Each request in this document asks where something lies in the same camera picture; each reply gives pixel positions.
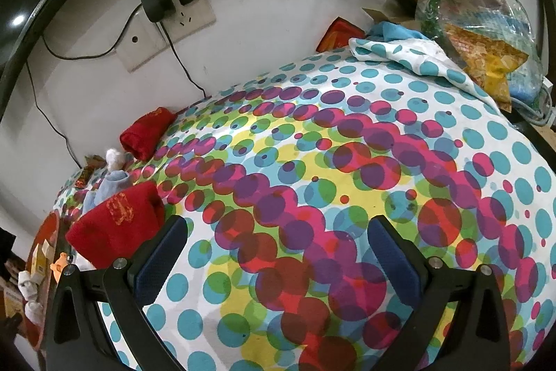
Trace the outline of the orange plush toy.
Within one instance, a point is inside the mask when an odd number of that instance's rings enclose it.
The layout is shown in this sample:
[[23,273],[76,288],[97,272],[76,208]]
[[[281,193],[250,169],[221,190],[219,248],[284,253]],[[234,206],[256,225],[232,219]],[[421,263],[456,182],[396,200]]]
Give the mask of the orange plush toy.
[[71,263],[71,257],[66,252],[62,252],[59,257],[50,264],[50,269],[56,283],[59,283],[64,268],[69,266]]

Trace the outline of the white yellow box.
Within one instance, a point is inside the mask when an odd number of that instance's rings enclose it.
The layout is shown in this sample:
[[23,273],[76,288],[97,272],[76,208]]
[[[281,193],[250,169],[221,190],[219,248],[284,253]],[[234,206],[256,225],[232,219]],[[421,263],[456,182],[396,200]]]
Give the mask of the white yellow box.
[[37,243],[32,252],[32,261],[30,267],[31,281],[36,285],[41,285],[43,279],[47,275],[50,263],[54,260],[55,249],[50,243],[44,239],[41,243]]

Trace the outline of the red sock front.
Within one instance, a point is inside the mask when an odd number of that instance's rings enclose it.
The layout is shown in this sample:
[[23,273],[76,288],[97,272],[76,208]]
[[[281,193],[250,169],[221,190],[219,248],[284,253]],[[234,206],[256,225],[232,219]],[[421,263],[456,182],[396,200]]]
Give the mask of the red sock front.
[[75,221],[67,242],[96,268],[118,258],[130,259],[165,223],[165,209],[156,184],[132,185],[103,201]]

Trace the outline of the red sock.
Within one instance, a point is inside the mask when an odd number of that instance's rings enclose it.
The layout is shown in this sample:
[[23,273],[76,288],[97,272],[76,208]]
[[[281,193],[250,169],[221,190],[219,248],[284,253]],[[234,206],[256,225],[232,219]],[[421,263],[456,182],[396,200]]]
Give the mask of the red sock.
[[132,185],[103,201],[75,221],[67,242],[96,268],[118,258],[130,259],[165,223],[165,209],[156,184]]
[[148,161],[155,154],[159,140],[176,120],[177,114],[165,107],[148,112],[120,135],[120,144],[139,161]]

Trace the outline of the white sock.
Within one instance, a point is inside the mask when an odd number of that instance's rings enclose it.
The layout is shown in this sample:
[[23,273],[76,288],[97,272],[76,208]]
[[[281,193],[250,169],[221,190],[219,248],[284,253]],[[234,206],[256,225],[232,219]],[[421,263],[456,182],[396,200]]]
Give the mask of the white sock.
[[25,300],[25,316],[36,326],[43,321],[43,305],[39,302],[39,287],[31,280],[30,273],[20,271],[18,275],[18,288]]

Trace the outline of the round red tray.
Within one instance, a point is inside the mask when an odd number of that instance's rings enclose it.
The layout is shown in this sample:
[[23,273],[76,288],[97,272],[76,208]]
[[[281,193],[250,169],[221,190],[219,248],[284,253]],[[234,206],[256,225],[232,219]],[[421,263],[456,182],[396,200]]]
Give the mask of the round red tray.
[[42,307],[39,324],[34,324],[25,317],[26,337],[35,351],[40,350],[44,335],[52,280],[50,264],[53,262],[52,255],[57,248],[58,231],[59,216],[57,211],[51,211],[35,236],[25,266],[25,269],[31,274],[32,282],[38,286],[37,303]]

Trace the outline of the light blue sock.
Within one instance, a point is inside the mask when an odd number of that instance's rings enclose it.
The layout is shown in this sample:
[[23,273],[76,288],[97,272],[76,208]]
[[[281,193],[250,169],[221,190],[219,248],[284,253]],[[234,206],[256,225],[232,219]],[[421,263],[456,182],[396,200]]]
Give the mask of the light blue sock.
[[129,188],[131,185],[131,177],[126,171],[120,169],[107,173],[99,187],[96,190],[90,190],[86,194],[83,202],[82,214],[86,214],[107,199]]

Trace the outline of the red candy wrapper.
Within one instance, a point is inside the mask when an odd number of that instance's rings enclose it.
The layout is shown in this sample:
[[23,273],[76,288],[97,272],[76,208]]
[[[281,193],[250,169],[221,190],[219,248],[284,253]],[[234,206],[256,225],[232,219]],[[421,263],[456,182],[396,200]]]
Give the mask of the red candy wrapper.
[[77,176],[74,187],[83,189],[90,182],[90,178],[97,169],[103,169],[106,166],[106,160],[98,154],[86,155],[86,165],[83,166],[81,172]]

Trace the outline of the small white sock ball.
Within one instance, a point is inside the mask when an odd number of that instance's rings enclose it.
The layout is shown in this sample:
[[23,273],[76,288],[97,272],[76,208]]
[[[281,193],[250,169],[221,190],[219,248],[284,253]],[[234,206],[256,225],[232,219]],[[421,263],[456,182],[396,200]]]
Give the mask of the small white sock ball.
[[105,160],[108,172],[121,170],[124,168],[126,163],[125,154],[114,148],[106,151]]

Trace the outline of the red rolled sock back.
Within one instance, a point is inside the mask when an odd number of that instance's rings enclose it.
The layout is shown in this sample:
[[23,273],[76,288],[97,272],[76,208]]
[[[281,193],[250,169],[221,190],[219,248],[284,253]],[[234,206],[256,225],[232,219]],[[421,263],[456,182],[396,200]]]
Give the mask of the red rolled sock back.
[[165,107],[148,112],[120,135],[120,144],[139,161],[148,161],[155,154],[159,140],[176,120],[177,114]]

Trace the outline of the polka dot tablecloth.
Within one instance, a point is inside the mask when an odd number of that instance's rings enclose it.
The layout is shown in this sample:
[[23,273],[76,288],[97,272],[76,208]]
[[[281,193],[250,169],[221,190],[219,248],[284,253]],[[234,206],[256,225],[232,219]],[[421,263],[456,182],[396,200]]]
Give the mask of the polka dot tablecloth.
[[429,40],[352,40],[193,105],[154,155],[188,241],[155,332],[188,370],[367,370],[409,318],[372,252],[386,217],[499,282],[510,366],[555,324],[555,174]]

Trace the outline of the plastic bag with snacks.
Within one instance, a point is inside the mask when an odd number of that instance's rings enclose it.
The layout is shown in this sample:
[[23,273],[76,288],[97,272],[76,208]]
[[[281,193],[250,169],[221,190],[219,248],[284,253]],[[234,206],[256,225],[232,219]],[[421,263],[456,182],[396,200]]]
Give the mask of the plastic bag with snacks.
[[501,108],[538,104],[546,72],[519,1],[417,0],[416,19]]

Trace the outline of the white wall socket plate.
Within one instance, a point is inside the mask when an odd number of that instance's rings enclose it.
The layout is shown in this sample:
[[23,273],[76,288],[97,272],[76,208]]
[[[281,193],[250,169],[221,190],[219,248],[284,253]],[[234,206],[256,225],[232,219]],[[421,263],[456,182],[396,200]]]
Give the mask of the white wall socket plate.
[[118,59],[127,72],[136,71],[170,46],[164,31],[175,44],[216,22],[209,0],[172,0],[172,3],[174,11],[159,24],[152,23],[142,7],[131,15],[116,47]]

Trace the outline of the red packet by wall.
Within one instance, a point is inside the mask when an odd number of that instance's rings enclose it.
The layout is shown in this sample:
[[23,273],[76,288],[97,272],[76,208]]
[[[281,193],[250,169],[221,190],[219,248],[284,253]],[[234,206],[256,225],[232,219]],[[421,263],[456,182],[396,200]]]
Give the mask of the red packet by wall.
[[337,17],[328,27],[320,40],[316,51],[318,53],[332,51],[347,46],[352,38],[363,39],[366,32],[347,20]]

